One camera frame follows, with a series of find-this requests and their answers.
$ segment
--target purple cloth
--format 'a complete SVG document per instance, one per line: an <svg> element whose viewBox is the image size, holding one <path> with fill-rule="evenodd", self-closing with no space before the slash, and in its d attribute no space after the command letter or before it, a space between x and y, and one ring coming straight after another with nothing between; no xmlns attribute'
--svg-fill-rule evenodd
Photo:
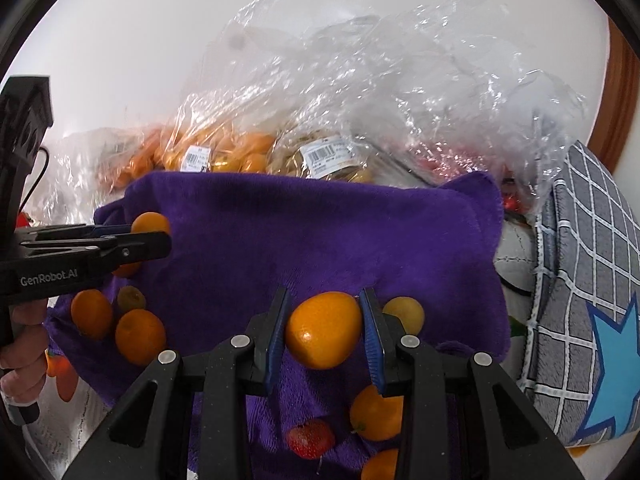
<svg viewBox="0 0 640 480"><path fill-rule="evenodd" d="M182 355L242 333L252 315L268 309L278 285L289 288L293 306L320 292L357 294L365 286L374 287L382 304L411 296L426 313L421 339L497 359L508 350L507 312L492 262L502 203L484 174L439 189L400 190L261 175L154 173L99 209L95 221L132 222L145 211L169 218L172 254L143 264L130 280L106 280L104 291L113 300L126 283L138 287L164 322L168 345ZM111 406L141 369L118 354L113 338L79 336L69 306L64 297L52 310L52 339ZM247 399L256 480L317 478L317 463L297 457L284 442L287 431L308 418L325 418L338 442L324 457L325 478L358 478L374 452L396 446L350 434L349 406L368 384L362 342L332 370L307 370L285 352L273 395Z"/></svg>

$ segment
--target blue star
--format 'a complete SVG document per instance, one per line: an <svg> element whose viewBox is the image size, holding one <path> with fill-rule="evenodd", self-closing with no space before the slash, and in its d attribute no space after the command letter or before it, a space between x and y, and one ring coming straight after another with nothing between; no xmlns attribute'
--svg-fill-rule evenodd
<svg viewBox="0 0 640 480"><path fill-rule="evenodd" d="M640 396L640 340L638 301L634 294L620 324L587 302L600 361L600 378L587 414L574 439L611 427L620 436L631 423Z"/></svg>

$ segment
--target brown wooden trim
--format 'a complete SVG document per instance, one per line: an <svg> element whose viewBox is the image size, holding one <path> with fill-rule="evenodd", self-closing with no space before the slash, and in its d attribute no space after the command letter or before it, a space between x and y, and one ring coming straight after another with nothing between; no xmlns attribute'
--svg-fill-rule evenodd
<svg viewBox="0 0 640 480"><path fill-rule="evenodd" d="M640 60L609 20L610 53L602 101L588 148L613 173L636 114Z"/></svg>

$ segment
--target finger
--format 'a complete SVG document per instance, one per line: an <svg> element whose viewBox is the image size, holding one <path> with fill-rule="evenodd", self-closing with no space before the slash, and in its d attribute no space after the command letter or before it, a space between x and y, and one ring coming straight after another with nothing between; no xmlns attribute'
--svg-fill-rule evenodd
<svg viewBox="0 0 640 480"><path fill-rule="evenodd" d="M33 363L49 346L49 334L42 325L27 326L15 342L0 348L0 368L23 368Z"/></svg>
<svg viewBox="0 0 640 480"><path fill-rule="evenodd" d="M12 320L22 325L39 325L47 317L47 300L29 301L17 305L12 313Z"/></svg>
<svg viewBox="0 0 640 480"><path fill-rule="evenodd" d="M13 397L15 400L38 384L46 372L47 359L43 354L34 363L5 375L0 379L0 388L5 395Z"/></svg>
<svg viewBox="0 0 640 480"><path fill-rule="evenodd" d="M19 404L31 404L32 402L35 402L44 388L44 382L46 379L46 377L41 378L33 388L30 388L23 394L14 397L12 400Z"/></svg>

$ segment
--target silver screw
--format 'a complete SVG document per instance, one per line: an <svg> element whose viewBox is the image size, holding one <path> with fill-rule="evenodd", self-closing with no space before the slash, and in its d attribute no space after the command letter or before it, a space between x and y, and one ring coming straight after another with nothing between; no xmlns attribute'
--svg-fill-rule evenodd
<svg viewBox="0 0 640 480"><path fill-rule="evenodd" d="M416 348L420 345L420 340L415 335L403 335L400 342L407 348Z"/></svg>
<svg viewBox="0 0 640 480"><path fill-rule="evenodd" d="M474 361L480 366L488 366L494 362L494 360L491 359L491 356L485 352L478 352L474 355Z"/></svg>
<svg viewBox="0 0 640 480"><path fill-rule="evenodd" d="M160 352L158 361L160 361L163 365L167 365L169 363L173 363L176 357L177 355L173 350L165 350L163 352Z"/></svg>
<svg viewBox="0 0 640 480"><path fill-rule="evenodd" d="M231 346L234 348L244 348L250 342L251 340L249 339L249 336L244 334L235 335L231 338Z"/></svg>

